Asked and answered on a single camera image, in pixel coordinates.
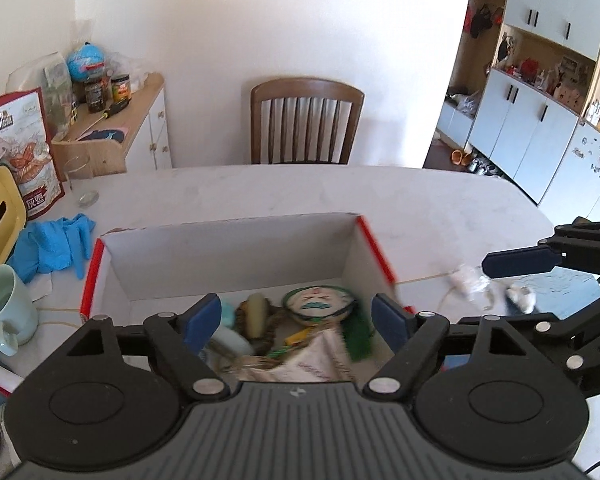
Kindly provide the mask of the white wrapper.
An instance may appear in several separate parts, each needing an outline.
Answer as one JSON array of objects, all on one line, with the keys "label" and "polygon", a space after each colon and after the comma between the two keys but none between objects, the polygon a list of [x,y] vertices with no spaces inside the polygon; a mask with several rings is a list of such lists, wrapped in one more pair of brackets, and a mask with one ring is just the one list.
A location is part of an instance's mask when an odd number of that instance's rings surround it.
[{"label": "white wrapper", "polygon": [[463,263],[450,273],[449,279],[453,287],[480,310],[488,312],[494,309],[496,300],[490,278],[478,268]]}]

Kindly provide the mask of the green cartoon face plush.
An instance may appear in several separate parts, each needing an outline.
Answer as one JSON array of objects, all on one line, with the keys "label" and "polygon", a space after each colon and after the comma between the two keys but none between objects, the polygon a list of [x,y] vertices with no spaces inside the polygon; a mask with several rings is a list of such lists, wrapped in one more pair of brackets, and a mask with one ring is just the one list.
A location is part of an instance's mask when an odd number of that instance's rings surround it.
[{"label": "green cartoon face plush", "polygon": [[336,323],[352,362],[361,362],[372,356],[375,331],[361,301],[349,289],[336,285],[299,287],[283,296],[282,307],[304,326]]}]

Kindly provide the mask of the silver foil snack bag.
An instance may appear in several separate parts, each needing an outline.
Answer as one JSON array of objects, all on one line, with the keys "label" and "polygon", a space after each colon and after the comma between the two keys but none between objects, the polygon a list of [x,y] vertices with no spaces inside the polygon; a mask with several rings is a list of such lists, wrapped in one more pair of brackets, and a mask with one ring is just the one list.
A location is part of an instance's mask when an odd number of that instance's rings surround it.
[{"label": "silver foil snack bag", "polygon": [[349,353],[341,330],[326,326],[314,330],[281,358],[241,356],[228,372],[241,382],[353,382]]}]

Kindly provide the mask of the blue patterned table mat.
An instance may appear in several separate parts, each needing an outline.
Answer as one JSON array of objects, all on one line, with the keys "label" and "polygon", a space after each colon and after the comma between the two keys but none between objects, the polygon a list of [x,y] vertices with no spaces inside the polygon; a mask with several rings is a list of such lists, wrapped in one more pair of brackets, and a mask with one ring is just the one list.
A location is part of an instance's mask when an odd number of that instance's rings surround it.
[{"label": "blue patterned table mat", "polygon": [[556,268],[541,274],[490,278],[496,303],[493,310],[484,312],[453,287],[450,273],[397,284],[400,303],[416,312],[437,312],[457,322],[464,316],[523,314],[506,299],[505,291],[511,284],[526,285],[535,292],[536,306],[532,313],[550,312],[558,318],[568,318],[600,298],[600,283],[593,274]]}]

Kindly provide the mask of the olive green pouch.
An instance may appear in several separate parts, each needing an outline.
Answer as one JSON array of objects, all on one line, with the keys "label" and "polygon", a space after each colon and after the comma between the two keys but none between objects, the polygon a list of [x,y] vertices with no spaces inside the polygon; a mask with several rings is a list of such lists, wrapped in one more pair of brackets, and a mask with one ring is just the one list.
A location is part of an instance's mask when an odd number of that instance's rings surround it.
[{"label": "olive green pouch", "polygon": [[251,294],[245,306],[245,333],[248,339],[260,339],[266,332],[270,304],[260,292]]}]

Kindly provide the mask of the red white cardboard box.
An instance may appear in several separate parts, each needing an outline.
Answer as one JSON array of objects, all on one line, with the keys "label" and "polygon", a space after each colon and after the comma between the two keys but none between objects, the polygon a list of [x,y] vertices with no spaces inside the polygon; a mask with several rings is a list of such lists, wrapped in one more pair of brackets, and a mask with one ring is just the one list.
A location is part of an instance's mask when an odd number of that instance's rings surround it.
[{"label": "red white cardboard box", "polygon": [[203,368],[184,344],[181,316],[207,294],[237,304],[300,285],[339,284],[365,311],[396,299],[396,277],[366,219],[299,214],[109,232],[96,240],[84,283],[75,356]]}]

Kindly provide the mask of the blue rubber glove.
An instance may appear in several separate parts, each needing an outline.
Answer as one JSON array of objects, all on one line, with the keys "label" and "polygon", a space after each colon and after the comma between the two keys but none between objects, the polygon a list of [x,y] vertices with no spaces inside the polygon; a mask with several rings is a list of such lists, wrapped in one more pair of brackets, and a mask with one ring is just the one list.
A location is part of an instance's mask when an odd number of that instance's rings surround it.
[{"label": "blue rubber glove", "polygon": [[86,274],[93,253],[92,233],[96,223],[85,214],[69,219],[31,221],[20,232],[7,260],[24,284],[38,274],[73,269],[78,280]]}]

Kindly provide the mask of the white wooden sideboard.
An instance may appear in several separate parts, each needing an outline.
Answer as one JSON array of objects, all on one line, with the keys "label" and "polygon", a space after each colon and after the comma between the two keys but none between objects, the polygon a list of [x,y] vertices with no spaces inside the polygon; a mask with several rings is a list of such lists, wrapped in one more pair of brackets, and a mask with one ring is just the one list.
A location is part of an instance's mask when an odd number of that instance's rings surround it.
[{"label": "white wooden sideboard", "polygon": [[130,104],[108,119],[102,120],[81,105],[76,123],[63,138],[56,136],[50,151],[59,170],[76,158],[86,160],[95,177],[170,169],[163,76],[149,74],[143,88],[132,94]]}]

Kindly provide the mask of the light green mug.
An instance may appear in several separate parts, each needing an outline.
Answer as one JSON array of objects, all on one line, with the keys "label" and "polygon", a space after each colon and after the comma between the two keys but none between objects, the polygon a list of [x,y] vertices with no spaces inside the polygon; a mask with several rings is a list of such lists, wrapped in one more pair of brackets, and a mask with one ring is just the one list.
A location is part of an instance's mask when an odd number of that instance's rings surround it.
[{"label": "light green mug", "polygon": [[0,351],[14,356],[38,328],[38,310],[14,269],[0,264]]}]

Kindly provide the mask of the clear drinking glass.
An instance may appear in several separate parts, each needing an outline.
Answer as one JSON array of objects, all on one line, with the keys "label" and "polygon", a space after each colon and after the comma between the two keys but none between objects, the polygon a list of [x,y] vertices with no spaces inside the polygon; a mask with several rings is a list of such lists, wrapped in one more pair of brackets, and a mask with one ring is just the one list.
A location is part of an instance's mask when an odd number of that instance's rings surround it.
[{"label": "clear drinking glass", "polygon": [[76,155],[69,158],[64,165],[64,175],[70,188],[72,198],[83,209],[91,207],[99,199],[94,188],[94,172],[88,155]]}]

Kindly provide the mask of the wooden desk organiser tray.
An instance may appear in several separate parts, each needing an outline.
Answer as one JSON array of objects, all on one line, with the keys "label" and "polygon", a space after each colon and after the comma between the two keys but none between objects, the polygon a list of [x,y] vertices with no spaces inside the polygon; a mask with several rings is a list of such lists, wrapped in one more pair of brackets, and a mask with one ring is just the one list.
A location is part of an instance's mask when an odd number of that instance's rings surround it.
[{"label": "wooden desk organiser tray", "polygon": [[125,137],[129,132],[125,127],[105,127],[96,125],[88,131],[74,125],[67,134],[52,141],[54,161],[60,172],[64,172],[65,162],[76,155],[88,155],[91,159],[94,176],[123,174],[125,165]]}]

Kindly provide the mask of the wooden chair at far side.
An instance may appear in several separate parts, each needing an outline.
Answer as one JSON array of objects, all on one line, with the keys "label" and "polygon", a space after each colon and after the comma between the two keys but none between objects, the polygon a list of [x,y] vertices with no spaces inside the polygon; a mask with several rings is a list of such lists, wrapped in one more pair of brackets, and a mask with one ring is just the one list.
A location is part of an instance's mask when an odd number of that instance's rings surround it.
[{"label": "wooden chair at far side", "polygon": [[250,92],[250,162],[347,165],[364,101],[358,88],[321,78],[257,84]]}]

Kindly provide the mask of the orange label jar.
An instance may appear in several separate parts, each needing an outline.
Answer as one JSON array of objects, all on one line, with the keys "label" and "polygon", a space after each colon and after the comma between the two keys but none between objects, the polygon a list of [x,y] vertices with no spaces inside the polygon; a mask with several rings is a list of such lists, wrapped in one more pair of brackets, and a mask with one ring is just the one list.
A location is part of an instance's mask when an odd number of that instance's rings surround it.
[{"label": "orange label jar", "polygon": [[120,103],[131,96],[131,79],[129,74],[114,75],[110,79],[112,102]]}]

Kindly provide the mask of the dark glass jar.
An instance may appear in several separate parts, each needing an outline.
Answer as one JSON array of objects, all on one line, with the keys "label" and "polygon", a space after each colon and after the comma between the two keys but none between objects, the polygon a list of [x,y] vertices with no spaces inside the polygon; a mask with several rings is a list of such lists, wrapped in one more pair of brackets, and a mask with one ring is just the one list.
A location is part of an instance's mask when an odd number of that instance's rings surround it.
[{"label": "dark glass jar", "polygon": [[84,94],[87,109],[90,113],[98,113],[105,110],[106,94],[102,78],[88,78],[84,82]]}]

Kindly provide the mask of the red white food bag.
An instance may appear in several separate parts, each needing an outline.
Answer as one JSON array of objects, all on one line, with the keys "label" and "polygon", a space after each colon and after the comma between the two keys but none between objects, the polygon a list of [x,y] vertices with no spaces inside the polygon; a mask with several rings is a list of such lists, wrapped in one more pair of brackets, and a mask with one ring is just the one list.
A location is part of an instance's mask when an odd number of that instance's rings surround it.
[{"label": "red white food bag", "polygon": [[0,96],[0,164],[12,173],[29,219],[64,196],[39,88]]}]

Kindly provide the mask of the blue globe toy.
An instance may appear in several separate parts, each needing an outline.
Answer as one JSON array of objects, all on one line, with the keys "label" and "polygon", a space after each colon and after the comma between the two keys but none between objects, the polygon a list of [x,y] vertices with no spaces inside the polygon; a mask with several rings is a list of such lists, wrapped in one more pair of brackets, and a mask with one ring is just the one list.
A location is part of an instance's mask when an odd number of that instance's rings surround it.
[{"label": "blue globe toy", "polygon": [[88,68],[102,62],[104,62],[104,52],[94,44],[86,42],[68,55],[67,66],[71,79],[84,81],[87,77]]}]

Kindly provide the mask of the white wall cabinet unit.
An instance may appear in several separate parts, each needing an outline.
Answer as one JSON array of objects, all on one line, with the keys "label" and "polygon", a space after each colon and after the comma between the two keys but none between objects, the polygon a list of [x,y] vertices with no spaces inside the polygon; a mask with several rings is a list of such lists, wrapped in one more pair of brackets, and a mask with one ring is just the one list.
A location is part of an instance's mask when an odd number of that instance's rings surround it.
[{"label": "white wall cabinet unit", "polygon": [[600,220],[600,0],[468,0],[436,130],[551,222]]}]

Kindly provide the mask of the yellow handled screwdriver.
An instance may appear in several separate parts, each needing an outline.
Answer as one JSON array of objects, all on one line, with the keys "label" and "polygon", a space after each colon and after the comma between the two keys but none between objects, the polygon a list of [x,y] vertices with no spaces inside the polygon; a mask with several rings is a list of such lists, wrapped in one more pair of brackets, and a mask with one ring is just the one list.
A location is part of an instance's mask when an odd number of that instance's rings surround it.
[{"label": "yellow handled screwdriver", "polygon": [[129,104],[131,103],[131,99],[130,98],[126,98],[120,102],[117,103],[112,103],[110,105],[110,107],[107,107],[106,110],[104,110],[102,112],[102,114],[100,114],[97,118],[93,119],[92,122],[90,124],[88,124],[87,126],[85,126],[82,131],[88,131],[91,128],[93,128],[94,126],[96,126],[99,122],[103,122],[104,120],[119,114],[120,112],[122,112],[122,110],[125,110]]}]

